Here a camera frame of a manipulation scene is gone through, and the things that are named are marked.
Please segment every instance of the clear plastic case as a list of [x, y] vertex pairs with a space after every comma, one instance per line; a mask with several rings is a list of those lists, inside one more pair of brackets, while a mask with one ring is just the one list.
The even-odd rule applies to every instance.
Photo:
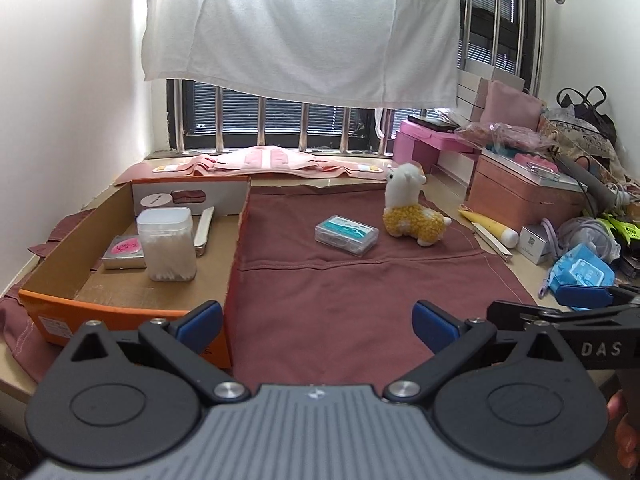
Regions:
[[145, 209], [136, 220], [146, 273], [155, 282], [188, 282], [196, 275], [193, 219], [186, 207]]
[[335, 215], [316, 226], [316, 241], [362, 256], [378, 241], [378, 229]]

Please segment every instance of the cardboard box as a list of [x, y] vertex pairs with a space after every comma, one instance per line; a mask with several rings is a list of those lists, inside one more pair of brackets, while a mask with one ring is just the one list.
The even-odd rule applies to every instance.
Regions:
[[477, 123], [484, 112], [484, 108], [468, 103], [464, 99], [456, 98], [456, 111], [462, 115], [467, 121]]
[[[193, 211], [204, 205], [216, 208], [207, 250], [197, 259], [193, 281], [153, 282], [144, 269], [105, 270], [100, 266], [91, 271], [115, 236], [136, 233], [134, 197], [187, 189], [202, 190], [206, 202], [176, 206], [190, 206]], [[231, 309], [249, 192], [250, 180], [245, 176], [177, 177], [125, 184], [37, 267], [21, 288], [20, 300], [45, 339], [62, 346], [90, 319], [103, 321], [110, 330], [135, 330], [154, 317], [177, 319], [207, 300], [218, 300], [225, 311]], [[218, 367], [231, 367], [225, 330], [203, 357]]]
[[486, 95], [486, 91], [489, 88], [489, 79], [484, 79], [479, 75], [458, 69], [458, 86], [462, 86], [477, 94]]
[[484, 105], [486, 104], [487, 87], [488, 87], [488, 84], [482, 85], [480, 87], [480, 92], [474, 92], [469, 88], [466, 88], [462, 85], [458, 85], [458, 97], [466, 101], [467, 103], [473, 104], [474, 106], [479, 106], [481, 108], [484, 108]]
[[465, 72], [471, 72], [472, 74], [490, 81], [501, 81], [505, 85], [509, 85], [521, 92], [524, 88], [524, 79], [519, 78], [506, 70], [488, 63], [483, 63], [482, 61], [476, 61], [475, 59], [466, 60]]

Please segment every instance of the metal screw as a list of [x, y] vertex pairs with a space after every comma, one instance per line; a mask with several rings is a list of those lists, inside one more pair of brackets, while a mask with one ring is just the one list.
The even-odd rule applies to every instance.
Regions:
[[221, 399], [237, 399], [243, 396], [245, 391], [246, 388], [235, 381], [220, 383], [213, 389], [214, 395]]
[[388, 386], [388, 390], [395, 397], [415, 397], [420, 393], [420, 386], [413, 381], [396, 381]]

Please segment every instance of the white towel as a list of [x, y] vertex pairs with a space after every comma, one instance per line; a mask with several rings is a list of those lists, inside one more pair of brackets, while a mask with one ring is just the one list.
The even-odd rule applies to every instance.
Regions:
[[148, 0], [147, 80], [357, 108], [456, 102], [460, 0]]

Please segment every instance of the yellow tube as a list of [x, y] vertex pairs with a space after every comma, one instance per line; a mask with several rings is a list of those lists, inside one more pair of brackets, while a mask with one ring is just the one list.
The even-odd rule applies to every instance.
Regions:
[[470, 222], [476, 222], [498, 238], [508, 249], [513, 249], [518, 244], [518, 233], [506, 225], [491, 220], [490, 218], [465, 209], [458, 209], [458, 212]]

